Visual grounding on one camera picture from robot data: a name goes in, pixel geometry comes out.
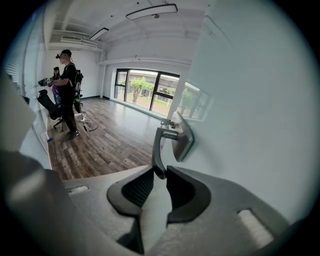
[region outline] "wooden floor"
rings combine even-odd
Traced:
[[[82,111],[92,122],[85,131],[76,116],[79,135],[66,141],[56,120],[48,121],[48,143],[52,169],[63,180],[105,175],[151,164],[152,146],[160,120],[130,107],[98,97],[83,99]]]

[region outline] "white wall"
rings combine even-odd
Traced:
[[[177,163],[167,140],[162,160],[241,184],[292,223],[319,189],[319,67],[271,3],[212,0],[207,15],[188,79],[213,104],[188,121],[186,159]]]
[[[49,50],[49,42],[54,29],[56,16],[60,7],[59,0],[50,0],[45,3],[45,11],[43,17],[43,32],[45,49]]]
[[[56,55],[60,54],[60,50],[49,50],[46,58],[45,75],[52,77],[54,67],[59,67],[60,74],[64,71],[64,65],[61,65]],[[78,70],[83,74],[83,82],[81,85],[81,94],[83,98],[99,96],[101,88],[102,67],[97,64],[100,60],[101,53],[91,50],[72,50],[72,59]]]
[[[132,40],[108,49],[107,60],[138,57],[167,57],[191,61],[197,40],[177,37],[155,37]]]

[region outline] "black t-shirt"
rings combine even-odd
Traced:
[[[69,78],[69,81],[66,85],[59,86],[59,96],[61,98],[62,105],[70,105],[74,101],[74,88],[72,84],[75,82],[77,70],[75,65],[70,62],[63,69],[63,73],[60,76],[60,79]]]

